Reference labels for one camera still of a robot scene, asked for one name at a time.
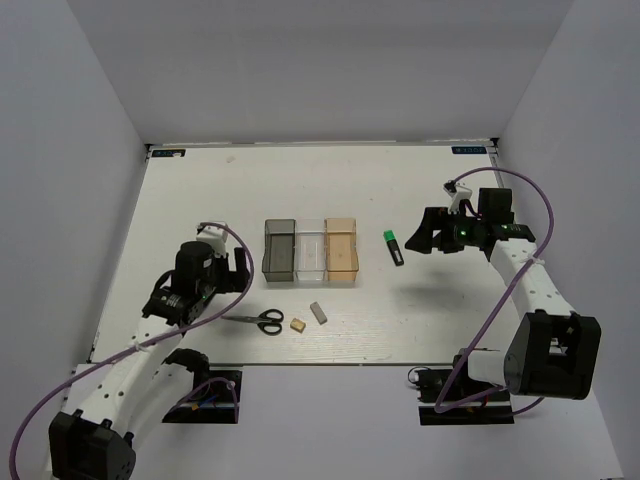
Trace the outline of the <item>green highlighter marker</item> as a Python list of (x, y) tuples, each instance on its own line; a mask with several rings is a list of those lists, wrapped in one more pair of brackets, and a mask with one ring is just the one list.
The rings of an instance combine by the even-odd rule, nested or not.
[(392, 230), (385, 230), (383, 232), (383, 238), (393, 259), (394, 265), (396, 267), (403, 266), (404, 258), (394, 232)]

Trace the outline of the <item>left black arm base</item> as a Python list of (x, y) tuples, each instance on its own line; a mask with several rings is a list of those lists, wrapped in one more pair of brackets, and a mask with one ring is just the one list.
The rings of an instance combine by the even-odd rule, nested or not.
[(194, 381), (196, 391), (163, 418), (166, 424), (235, 425), (240, 415), (242, 370), (210, 369)]

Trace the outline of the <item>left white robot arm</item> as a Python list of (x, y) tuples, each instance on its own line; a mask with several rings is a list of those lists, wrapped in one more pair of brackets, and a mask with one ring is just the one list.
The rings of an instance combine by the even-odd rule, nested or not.
[(205, 396), (213, 381), (208, 357), (180, 343), (217, 295), (244, 296), (253, 260), (244, 246), (232, 254), (221, 240), (183, 243), (142, 308), (129, 347), (106, 364), (95, 390), (49, 425), (56, 479), (128, 479), (147, 432), (187, 399)]

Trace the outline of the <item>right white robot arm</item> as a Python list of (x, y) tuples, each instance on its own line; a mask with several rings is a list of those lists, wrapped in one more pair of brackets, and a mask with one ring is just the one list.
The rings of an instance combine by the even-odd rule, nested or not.
[(450, 205), (426, 208), (406, 249), (450, 254), (478, 248), (500, 274), (520, 318), (506, 350), (461, 350), (445, 385), (466, 399), (488, 384), (513, 395), (586, 398), (601, 327), (595, 318), (579, 314), (554, 285), (536, 255), (534, 234), (514, 221), (511, 191), (483, 188), (477, 211), (467, 213), (471, 190), (455, 182), (446, 183), (445, 190)]

